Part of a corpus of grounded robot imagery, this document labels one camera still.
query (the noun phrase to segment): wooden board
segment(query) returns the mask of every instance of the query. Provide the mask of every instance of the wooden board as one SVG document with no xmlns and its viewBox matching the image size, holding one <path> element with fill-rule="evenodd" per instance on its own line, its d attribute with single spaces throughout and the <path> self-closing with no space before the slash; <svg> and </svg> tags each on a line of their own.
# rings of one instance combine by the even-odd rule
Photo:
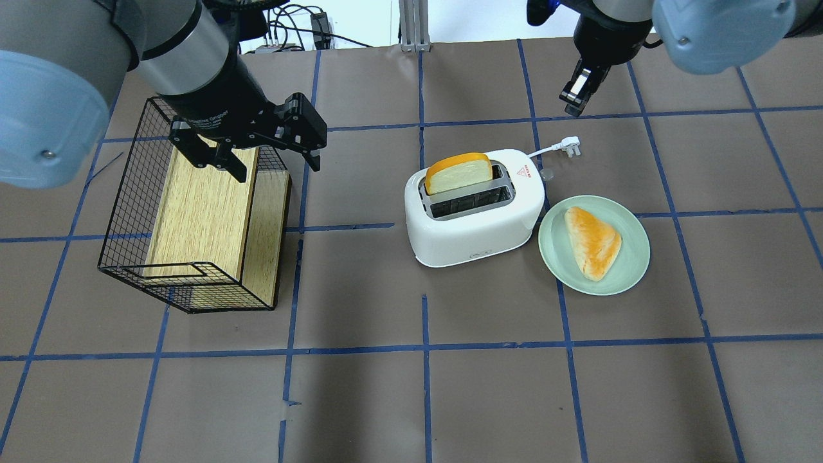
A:
<svg viewBox="0 0 823 463">
<path fill-rule="evenodd" d="M 214 142 L 206 140 L 210 146 Z M 249 224 L 258 149 L 232 150 L 246 165 L 240 183 L 213 167 L 197 169 L 175 149 L 151 233 L 146 264 L 206 261 L 239 279 Z M 191 267 L 147 267 L 146 277 L 196 273 Z"/>
<path fill-rule="evenodd" d="M 241 283 L 271 306 L 275 302 L 277 262 L 288 194 L 288 171 L 258 172 Z"/>
</svg>

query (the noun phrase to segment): white toaster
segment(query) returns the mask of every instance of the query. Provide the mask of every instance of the white toaster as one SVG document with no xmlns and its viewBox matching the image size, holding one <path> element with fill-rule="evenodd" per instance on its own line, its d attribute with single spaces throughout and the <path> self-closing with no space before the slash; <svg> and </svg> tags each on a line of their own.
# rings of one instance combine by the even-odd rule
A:
<svg viewBox="0 0 823 463">
<path fill-rule="evenodd" d="M 492 180 L 429 196 L 426 169 L 406 183 L 406 226 L 417 260 L 446 267 L 522 246 L 545 198 L 534 162 L 514 149 L 487 152 Z"/>
</svg>

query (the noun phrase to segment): green plate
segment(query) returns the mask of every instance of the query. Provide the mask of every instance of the green plate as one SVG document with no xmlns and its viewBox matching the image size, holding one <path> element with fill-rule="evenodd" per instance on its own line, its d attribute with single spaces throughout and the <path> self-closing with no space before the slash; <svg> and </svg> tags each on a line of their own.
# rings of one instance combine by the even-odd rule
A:
<svg viewBox="0 0 823 463">
<path fill-rule="evenodd" d="M 611 224 L 623 238 L 615 263 L 598 282 L 584 277 L 574 262 L 564 219 L 565 212 L 573 206 L 586 209 Z M 543 261 L 557 279 L 569 288 L 594 296 L 626 291 L 636 285 L 649 268 L 649 237 L 640 221 L 629 209 L 600 196 L 574 196 L 555 204 L 543 218 L 537 240 Z"/>
</svg>

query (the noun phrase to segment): bread slice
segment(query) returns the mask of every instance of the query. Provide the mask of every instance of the bread slice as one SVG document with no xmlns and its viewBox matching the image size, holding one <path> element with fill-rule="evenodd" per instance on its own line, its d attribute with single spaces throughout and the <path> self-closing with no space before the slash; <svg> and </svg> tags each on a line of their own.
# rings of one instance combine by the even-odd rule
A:
<svg viewBox="0 0 823 463">
<path fill-rule="evenodd" d="M 438 194 L 491 180 L 491 161 L 481 152 L 467 152 L 437 161 L 425 173 L 425 191 Z"/>
<path fill-rule="evenodd" d="M 585 209 L 569 208 L 564 218 L 578 268 L 584 277 L 602 280 L 620 252 L 620 233 Z"/>
</svg>

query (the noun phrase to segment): metal mesh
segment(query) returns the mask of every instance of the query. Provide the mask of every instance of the metal mesh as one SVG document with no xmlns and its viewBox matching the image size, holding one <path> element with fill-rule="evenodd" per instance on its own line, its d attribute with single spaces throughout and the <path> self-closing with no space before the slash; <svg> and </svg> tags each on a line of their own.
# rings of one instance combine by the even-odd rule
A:
<svg viewBox="0 0 823 463">
<path fill-rule="evenodd" d="M 174 110 L 159 97 L 146 100 L 114 202 L 98 269 L 187 313 L 273 310 L 274 307 L 211 262 L 146 265 L 151 232 L 174 149 L 166 139 L 174 116 Z M 260 148 L 258 171 L 285 169 L 274 148 Z M 149 268 L 165 269 L 164 273 L 175 276 L 147 276 Z"/>
</svg>

